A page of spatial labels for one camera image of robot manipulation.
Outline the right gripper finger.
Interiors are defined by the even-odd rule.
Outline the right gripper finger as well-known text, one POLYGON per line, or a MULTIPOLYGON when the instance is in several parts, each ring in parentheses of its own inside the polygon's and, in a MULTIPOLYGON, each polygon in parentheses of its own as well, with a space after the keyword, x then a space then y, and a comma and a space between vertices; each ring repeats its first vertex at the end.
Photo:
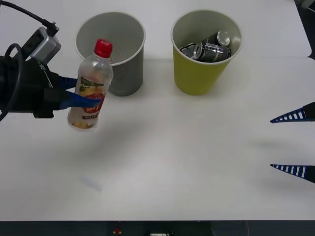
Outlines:
POLYGON ((270 120, 271 123, 282 122, 314 122, 315 121, 315 102, 307 104, 302 108, 288 112, 270 120))
POLYGON ((303 165, 270 164, 270 166, 284 173, 315 183, 315 166, 314 165, 303 166, 303 165))

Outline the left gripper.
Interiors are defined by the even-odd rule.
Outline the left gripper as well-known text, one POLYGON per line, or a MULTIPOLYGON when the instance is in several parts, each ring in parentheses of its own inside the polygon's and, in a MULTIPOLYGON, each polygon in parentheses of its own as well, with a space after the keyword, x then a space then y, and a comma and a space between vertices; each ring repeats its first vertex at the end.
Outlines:
MULTIPOLYGON (((13 95, 17 76, 18 61, 1 57, 1 111, 5 109, 13 95)), ((29 59, 24 62, 19 91, 9 112, 32 113, 35 118, 53 118, 52 111, 64 110, 69 107, 92 108, 101 103, 101 99, 85 98, 66 91, 76 87, 76 84, 76 78, 63 77, 57 73, 50 72, 46 64, 36 59, 29 59)))

